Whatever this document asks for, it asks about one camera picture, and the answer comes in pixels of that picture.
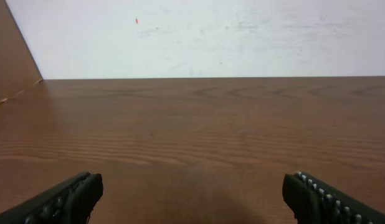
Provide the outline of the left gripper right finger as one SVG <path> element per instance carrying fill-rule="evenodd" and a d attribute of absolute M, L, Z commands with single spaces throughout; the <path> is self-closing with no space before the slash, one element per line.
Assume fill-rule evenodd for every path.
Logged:
<path fill-rule="evenodd" d="M 306 172 L 285 174 L 282 196 L 298 224 L 385 224 L 385 214 Z"/>

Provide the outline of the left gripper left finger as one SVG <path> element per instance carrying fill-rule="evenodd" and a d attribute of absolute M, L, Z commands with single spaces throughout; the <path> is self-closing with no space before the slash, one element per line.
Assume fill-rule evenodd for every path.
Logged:
<path fill-rule="evenodd" d="M 0 223 L 87 224 L 102 195 L 102 175 L 82 172 L 0 213 Z"/>

